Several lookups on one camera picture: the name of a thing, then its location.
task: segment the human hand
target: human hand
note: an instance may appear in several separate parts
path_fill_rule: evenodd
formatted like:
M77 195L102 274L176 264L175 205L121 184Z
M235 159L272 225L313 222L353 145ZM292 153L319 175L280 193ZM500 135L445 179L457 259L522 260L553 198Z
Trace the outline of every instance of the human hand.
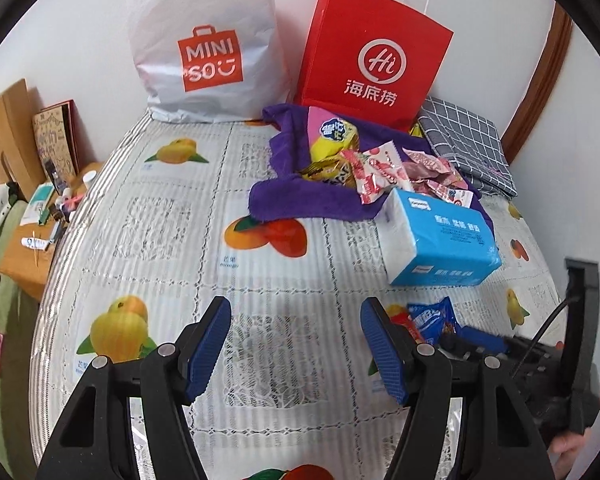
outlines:
M567 431L557 435L551 441L549 451L558 455L558 460L554 464L554 475L558 480L569 474L573 463L589 440L590 434L591 428L587 428L584 435Z

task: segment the white paper shopping bag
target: white paper shopping bag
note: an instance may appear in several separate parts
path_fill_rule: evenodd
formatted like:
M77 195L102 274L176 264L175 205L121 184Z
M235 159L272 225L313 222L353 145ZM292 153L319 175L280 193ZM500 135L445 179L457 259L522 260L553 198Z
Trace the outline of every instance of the white paper shopping bag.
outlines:
M286 100L273 0L126 2L134 63L155 119L257 119Z

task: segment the purple towel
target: purple towel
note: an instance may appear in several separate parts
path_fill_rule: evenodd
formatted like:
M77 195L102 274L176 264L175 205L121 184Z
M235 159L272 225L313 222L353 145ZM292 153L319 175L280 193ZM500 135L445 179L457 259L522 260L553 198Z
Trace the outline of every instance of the purple towel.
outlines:
M251 187L249 213L254 218L260 221L280 218L335 218L352 222L375 218L386 196L372 204L363 205L355 189L312 182L297 173L311 163L306 134L307 107L281 104L267 107L262 113L264 120L280 127L280 133L269 141L270 164L278 178L257 182ZM411 137L380 124L343 118L358 129L361 152L392 140L402 160L409 160L402 148L434 154L425 139ZM471 209L482 214L493 233L493 222L478 201L480 193L471 184L468 187L474 192Z

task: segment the black cable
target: black cable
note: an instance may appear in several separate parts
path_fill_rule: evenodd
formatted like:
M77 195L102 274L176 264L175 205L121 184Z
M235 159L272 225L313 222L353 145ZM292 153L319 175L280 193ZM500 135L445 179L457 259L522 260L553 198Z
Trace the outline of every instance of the black cable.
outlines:
M529 345L529 348L526 349L525 354L520 358L520 361L517 362L516 366L511 371L512 379L516 377L516 374L520 371L520 368L524 364L526 358L529 357L529 354L531 354L532 350L536 347L536 345L538 344L538 341L540 341L540 338L544 335L546 330L549 328L549 325L551 325L551 323L554 322L555 318L558 317L558 314L560 314L562 312L562 310L568 304L574 303L575 301L578 301L579 299L580 298L567 298L561 304L559 304L557 307L555 307L554 311L551 314L549 314L549 317L545 320L545 322L540 327L540 330L538 330L538 332L536 332L536 335L531 340L531 344Z

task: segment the oreo package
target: oreo package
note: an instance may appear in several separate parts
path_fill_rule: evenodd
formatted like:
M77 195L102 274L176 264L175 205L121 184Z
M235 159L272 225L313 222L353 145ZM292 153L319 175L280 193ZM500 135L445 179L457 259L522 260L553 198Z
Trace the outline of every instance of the oreo package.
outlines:
M424 340L435 345L443 333L459 333L451 299L447 296L439 303L430 305L408 303L407 310Z

